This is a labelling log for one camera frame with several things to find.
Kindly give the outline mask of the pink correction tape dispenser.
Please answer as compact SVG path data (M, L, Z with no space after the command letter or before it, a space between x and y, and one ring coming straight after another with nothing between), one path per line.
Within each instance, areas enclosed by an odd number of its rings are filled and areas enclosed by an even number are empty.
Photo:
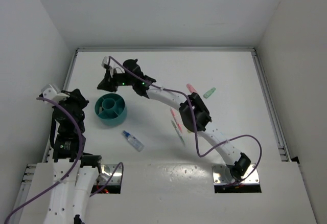
M188 84L186 85L186 87L187 87L187 89L188 89L188 91L189 91L190 93L197 93L197 91L195 90L195 88L194 88L190 83L188 83Z

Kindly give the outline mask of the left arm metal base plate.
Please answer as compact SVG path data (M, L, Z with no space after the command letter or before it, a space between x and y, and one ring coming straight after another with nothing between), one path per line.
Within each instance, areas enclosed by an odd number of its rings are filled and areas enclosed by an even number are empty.
M107 185L114 186L119 185L122 182L123 177L123 166L117 164L102 164L101 173L99 174L96 182L100 185L104 185L109 179Z

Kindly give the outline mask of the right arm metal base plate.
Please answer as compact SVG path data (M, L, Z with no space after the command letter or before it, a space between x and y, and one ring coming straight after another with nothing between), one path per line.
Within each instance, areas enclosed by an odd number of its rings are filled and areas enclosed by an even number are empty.
M231 168L225 164L212 165L213 182L215 186L229 185L237 181L240 177L240 183L244 185L257 185L260 183L259 174L255 164L251 164L243 175L232 172Z

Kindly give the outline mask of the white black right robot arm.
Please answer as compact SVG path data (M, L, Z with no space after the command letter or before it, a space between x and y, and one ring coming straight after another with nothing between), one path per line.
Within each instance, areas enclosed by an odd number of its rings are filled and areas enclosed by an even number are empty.
M197 93L187 95L181 91L159 86L154 78L145 75L137 59L128 59L118 66L124 71L117 73L111 66L111 56L104 57L101 66L105 76L98 84L99 90L115 93L120 86L131 86L141 97L156 100L177 110L186 129L193 132L195 140L204 138L211 144L209 152L216 150L229 169L231 177L240 182L251 164L250 158L222 136L213 123L210 112Z

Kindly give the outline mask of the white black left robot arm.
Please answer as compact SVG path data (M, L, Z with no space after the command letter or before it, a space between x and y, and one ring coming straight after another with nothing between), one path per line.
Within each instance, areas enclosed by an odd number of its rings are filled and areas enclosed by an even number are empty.
M94 183L101 173L101 156L84 153L86 100L79 89L61 91L48 84L39 99L53 108L50 146L53 183L44 223L84 223Z

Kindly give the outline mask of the green correction tape dispenser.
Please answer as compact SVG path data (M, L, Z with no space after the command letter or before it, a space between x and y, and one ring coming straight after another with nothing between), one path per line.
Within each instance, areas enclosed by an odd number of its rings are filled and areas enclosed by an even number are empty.
M205 92L203 94L203 97L205 99L208 99L215 91L216 91L216 88L215 87L212 87L211 89L209 89L207 92Z

